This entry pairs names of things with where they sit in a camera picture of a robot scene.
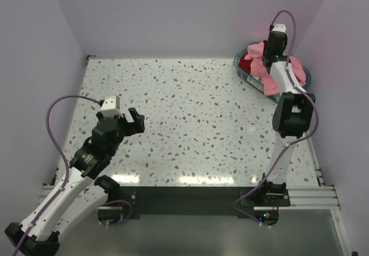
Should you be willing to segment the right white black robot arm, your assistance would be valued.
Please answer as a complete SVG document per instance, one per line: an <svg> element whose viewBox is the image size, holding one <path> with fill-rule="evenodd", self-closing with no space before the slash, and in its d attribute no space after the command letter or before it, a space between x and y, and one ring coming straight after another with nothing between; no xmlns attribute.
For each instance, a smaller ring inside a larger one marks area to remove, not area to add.
<svg viewBox="0 0 369 256"><path fill-rule="evenodd" d="M272 26L265 40L262 54L263 65L277 84L280 98L272 118L276 133L269 171L262 176L263 183L257 191L260 204L269 206L279 198L288 198L287 173L295 142L300 140L310 127L313 106L309 95L296 79L292 64L284 50L287 46L285 28Z"/></svg>

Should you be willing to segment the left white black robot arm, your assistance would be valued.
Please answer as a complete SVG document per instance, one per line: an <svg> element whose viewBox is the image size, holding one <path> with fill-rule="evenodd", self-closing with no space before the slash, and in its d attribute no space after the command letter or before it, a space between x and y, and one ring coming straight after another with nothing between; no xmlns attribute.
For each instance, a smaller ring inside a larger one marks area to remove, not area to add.
<svg viewBox="0 0 369 256"><path fill-rule="evenodd" d="M55 255L60 232L54 228L77 196L90 184L101 187L99 198L106 205L119 200L119 183L102 175L123 139L145 131L145 117L129 108L132 121L118 113L106 117L96 114L98 121L82 147L67 165L64 179L53 188L38 208L20 223L10 223L5 234L15 246L14 253L24 255Z"/></svg>

